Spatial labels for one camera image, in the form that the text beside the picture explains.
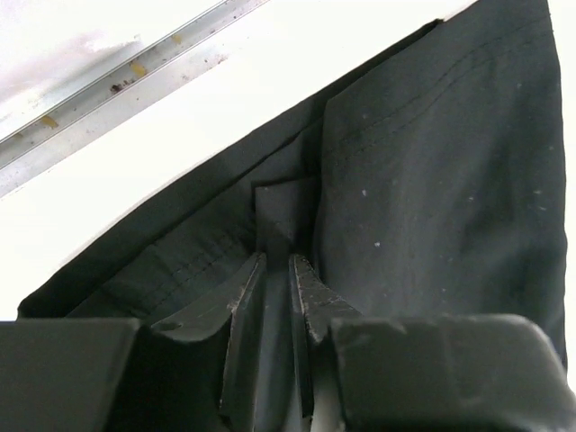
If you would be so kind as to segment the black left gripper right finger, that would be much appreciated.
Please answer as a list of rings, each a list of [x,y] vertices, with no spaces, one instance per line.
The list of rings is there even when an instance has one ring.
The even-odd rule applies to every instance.
[[[328,288],[304,256],[290,256],[289,283],[295,378],[302,416],[311,419],[324,400],[339,396],[331,322],[360,312]]]

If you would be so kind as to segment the black trousers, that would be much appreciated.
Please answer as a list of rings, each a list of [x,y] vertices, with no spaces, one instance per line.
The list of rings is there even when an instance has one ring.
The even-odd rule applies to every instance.
[[[545,1],[430,22],[211,157],[1,329],[7,431],[572,431],[560,66]],[[152,326],[266,255],[252,418],[170,418]],[[289,258],[333,319],[302,416]]]

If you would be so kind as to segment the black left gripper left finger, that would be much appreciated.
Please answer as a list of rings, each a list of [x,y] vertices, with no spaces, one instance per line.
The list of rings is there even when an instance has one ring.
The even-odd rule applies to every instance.
[[[171,419],[251,419],[257,391],[266,255],[152,328],[175,344],[169,361]]]

